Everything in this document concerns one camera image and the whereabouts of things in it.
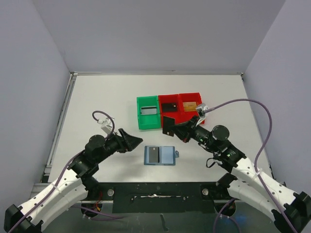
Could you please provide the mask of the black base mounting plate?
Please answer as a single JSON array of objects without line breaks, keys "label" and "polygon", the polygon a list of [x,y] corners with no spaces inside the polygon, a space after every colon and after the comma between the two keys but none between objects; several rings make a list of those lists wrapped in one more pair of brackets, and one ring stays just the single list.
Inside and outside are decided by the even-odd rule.
[{"label": "black base mounting plate", "polygon": [[214,213],[231,197],[216,182],[100,183],[79,203],[86,208],[112,205],[112,213]]}]

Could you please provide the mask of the black card in red bin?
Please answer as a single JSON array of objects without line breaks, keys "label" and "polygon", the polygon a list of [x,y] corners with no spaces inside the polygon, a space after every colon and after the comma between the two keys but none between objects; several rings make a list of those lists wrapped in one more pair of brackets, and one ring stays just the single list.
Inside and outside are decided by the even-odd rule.
[{"label": "black card in red bin", "polygon": [[178,111],[177,104],[174,102],[162,103],[161,108],[162,108],[163,113],[177,112]]}]

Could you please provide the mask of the middle red plastic bin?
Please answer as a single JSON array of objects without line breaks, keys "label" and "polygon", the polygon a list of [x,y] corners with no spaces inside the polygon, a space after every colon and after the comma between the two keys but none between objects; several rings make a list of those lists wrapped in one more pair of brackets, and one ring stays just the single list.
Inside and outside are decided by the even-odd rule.
[{"label": "middle red plastic bin", "polygon": [[[175,123],[181,123],[180,122],[180,117],[181,117],[181,106],[180,106],[180,98],[178,94],[171,94],[171,95],[159,95],[158,96],[158,101],[159,101],[159,107],[160,107],[160,119],[161,119],[161,128],[163,124],[163,117],[171,117],[175,119]],[[168,113],[163,113],[161,104],[162,103],[170,103],[174,102],[177,104],[178,111],[177,112],[168,112]]]}]

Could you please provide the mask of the blue leather card holder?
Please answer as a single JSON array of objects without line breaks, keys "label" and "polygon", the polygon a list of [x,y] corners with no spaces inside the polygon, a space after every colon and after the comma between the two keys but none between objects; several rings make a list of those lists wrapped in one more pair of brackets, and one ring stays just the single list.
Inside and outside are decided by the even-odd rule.
[{"label": "blue leather card holder", "polygon": [[[149,148],[159,147],[160,150],[160,162],[150,163],[149,162]],[[144,147],[144,165],[155,165],[155,166],[174,166],[176,158],[179,157],[179,151],[174,146],[145,146]]]}]

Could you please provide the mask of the aluminium rail left edge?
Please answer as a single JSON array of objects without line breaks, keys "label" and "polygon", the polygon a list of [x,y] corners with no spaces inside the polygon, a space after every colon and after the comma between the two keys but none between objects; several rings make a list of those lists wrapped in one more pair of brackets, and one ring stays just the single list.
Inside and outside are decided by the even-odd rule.
[{"label": "aluminium rail left edge", "polygon": [[77,76],[78,76],[78,73],[76,73],[76,72],[71,72],[70,73],[69,83],[68,83],[68,86],[67,86],[64,102],[63,102],[63,105],[62,105],[62,108],[61,108],[61,112],[60,112],[60,116],[59,116],[59,119],[58,119],[58,123],[57,123],[57,127],[56,127],[56,132],[55,132],[55,135],[54,135],[54,138],[53,138],[53,142],[52,142],[52,147],[51,147],[51,150],[50,150],[50,153],[49,153],[49,156],[48,156],[48,159],[47,159],[47,163],[46,163],[46,166],[45,166],[45,169],[44,169],[44,172],[43,172],[44,176],[48,176],[50,174],[50,172],[51,172],[51,169],[52,169],[53,158],[55,156],[55,152],[56,152],[56,149],[57,149],[58,141],[59,141],[60,134],[61,134],[61,131],[62,131],[62,128],[63,128],[63,124],[64,124],[64,121],[65,121],[66,113],[67,113],[67,110],[68,110],[69,102],[70,102],[70,99],[71,99],[71,96],[72,96],[72,92],[73,92],[73,89],[74,89],[74,86],[75,86],[75,82],[76,82]]}]

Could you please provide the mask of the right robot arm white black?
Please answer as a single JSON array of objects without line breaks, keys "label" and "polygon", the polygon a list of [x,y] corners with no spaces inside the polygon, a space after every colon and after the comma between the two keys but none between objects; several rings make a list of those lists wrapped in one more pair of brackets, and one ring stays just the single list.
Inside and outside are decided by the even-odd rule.
[{"label": "right robot arm white black", "polygon": [[222,125],[212,131],[197,124],[199,118],[176,124],[167,119],[164,134],[176,135],[187,143],[198,142],[213,154],[213,161],[227,173],[218,180],[216,192],[219,197],[240,199],[267,215],[282,233],[300,233],[311,219],[311,198],[297,193],[267,175],[229,140],[229,130]]}]

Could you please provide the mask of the black VIP credit card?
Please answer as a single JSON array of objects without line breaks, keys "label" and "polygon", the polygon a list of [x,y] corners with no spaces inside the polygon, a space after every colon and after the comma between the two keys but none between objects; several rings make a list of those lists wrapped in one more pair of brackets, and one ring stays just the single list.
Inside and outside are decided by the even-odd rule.
[{"label": "black VIP credit card", "polygon": [[172,130],[172,126],[175,125],[175,119],[164,116],[163,117],[163,124],[162,124],[162,133],[168,136],[174,136],[174,132]]}]

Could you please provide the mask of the aluminium rail front right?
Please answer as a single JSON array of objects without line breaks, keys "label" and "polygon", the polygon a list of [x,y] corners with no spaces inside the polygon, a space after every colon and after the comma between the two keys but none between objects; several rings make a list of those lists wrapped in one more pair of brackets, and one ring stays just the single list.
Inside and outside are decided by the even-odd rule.
[{"label": "aluminium rail front right", "polygon": [[277,183],[279,183],[281,186],[285,186],[286,187],[286,183],[285,182],[279,182],[277,180],[275,180]]}]

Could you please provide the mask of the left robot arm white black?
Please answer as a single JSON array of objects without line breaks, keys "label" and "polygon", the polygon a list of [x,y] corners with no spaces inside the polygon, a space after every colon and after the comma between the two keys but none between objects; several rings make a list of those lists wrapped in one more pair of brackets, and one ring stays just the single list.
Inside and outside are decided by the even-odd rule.
[{"label": "left robot arm white black", "polygon": [[123,129],[108,138],[92,136],[85,149],[69,160],[54,182],[23,204],[7,208],[5,232],[41,233],[75,203],[96,198],[99,183],[93,175],[99,170],[99,163],[116,152],[133,151],[142,142],[142,138],[131,136]]}]

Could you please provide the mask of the green plastic bin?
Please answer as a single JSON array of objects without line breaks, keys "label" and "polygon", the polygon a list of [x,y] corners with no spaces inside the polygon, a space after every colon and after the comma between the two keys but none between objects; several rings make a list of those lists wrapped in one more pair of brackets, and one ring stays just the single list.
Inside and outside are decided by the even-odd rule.
[{"label": "green plastic bin", "polygon": [[137,97],[137,118],[140,130],[161,127],[158,96]]}]

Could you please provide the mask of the silver card in green bin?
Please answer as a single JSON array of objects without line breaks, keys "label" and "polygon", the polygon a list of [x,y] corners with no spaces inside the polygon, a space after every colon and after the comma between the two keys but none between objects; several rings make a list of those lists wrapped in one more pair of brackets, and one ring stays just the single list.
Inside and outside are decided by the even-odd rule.
[{"label": "silver card in green bin", "polygon": [[140,114],[142,116],[147,116],[147,115],[156,115],[157,112],[157,107],[156,106],[143,106],[140,108]]}]

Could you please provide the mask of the gold card in red bin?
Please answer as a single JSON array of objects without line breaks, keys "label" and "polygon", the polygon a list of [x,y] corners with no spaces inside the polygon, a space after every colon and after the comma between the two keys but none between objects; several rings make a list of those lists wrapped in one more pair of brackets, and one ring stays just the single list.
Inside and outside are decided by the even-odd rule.
[{"label": "gold card in red bin", "polygon": [[185,112],[196,111],[197,103],[195,101],[183,102],[183,108]]}]

